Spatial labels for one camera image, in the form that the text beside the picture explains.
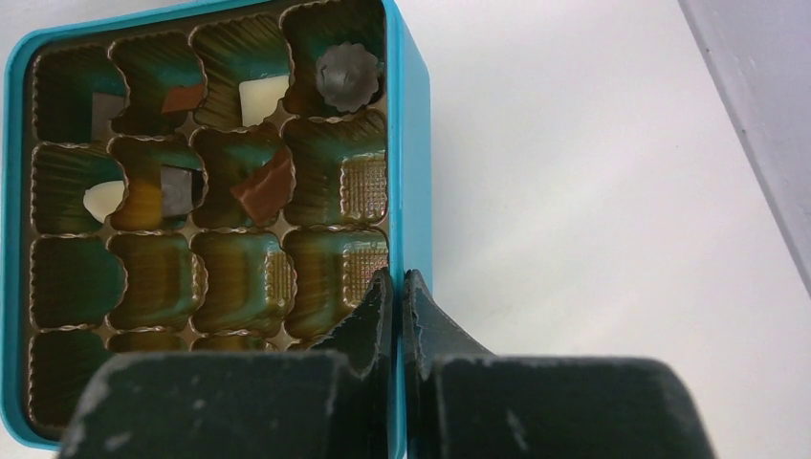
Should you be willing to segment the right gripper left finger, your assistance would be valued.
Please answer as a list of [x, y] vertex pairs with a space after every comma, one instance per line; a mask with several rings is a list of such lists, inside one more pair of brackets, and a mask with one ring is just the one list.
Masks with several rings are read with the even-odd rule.
[[62, 458], [385, 458], [393, 286], [307, 350], [125, 353], [88, 383]]

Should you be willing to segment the teal chocolate box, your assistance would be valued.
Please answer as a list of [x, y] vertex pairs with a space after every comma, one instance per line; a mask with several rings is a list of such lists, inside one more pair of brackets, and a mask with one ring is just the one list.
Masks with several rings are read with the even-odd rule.
[[[317, 59], [361, 43], [381, 88], [327, 105]], [[239, 83], [289, 76], [241, 120]], [[23, 38], [6, 67], [1, 424], [57, 457], [125, 353], [307, 350], [389, 271], [387, 456], [406, 443], [400, 298], [431, 270], [430, 86], [392, 1], [196, 1]], [[290, 202], [254, 223], [230, 189], [282, 146]], [[124, 181], [102, 224], [85, 191]]]

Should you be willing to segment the white oval chocolate in box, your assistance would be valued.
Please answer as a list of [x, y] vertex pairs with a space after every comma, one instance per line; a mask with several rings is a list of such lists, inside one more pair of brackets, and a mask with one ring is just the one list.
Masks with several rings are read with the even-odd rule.
[[103, 224], [106, 218], [118, 209], [124, 191], [124, 181], [100, 183], [85, 191], [82, 204], [95, 220]]

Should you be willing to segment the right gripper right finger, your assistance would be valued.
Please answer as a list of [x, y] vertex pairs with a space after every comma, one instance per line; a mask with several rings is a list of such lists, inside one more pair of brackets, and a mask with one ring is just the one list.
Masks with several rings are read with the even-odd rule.
[[699, 413], [666, 364], [498, 356], [405, 275], [403, 358], [411, 458], [711, 458]]

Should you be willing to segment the grey fluted chocolate in box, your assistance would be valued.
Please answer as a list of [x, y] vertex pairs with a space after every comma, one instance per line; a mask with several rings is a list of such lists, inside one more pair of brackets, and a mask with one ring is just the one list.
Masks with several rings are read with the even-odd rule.
[[379, 59], [361, 43], [329, 47], [316, 62], [316, 87], [324, 102], [341, 113], [354, 113], [379, 92]]

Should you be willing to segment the brown chocolate in box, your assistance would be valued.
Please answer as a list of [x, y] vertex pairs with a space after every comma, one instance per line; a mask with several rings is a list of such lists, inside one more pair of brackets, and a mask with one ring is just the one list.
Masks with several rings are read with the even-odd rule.
[[282, 146], [230, 193], [254, 223], [264, 225], [290, 202], [294, 181], [292, 153]]

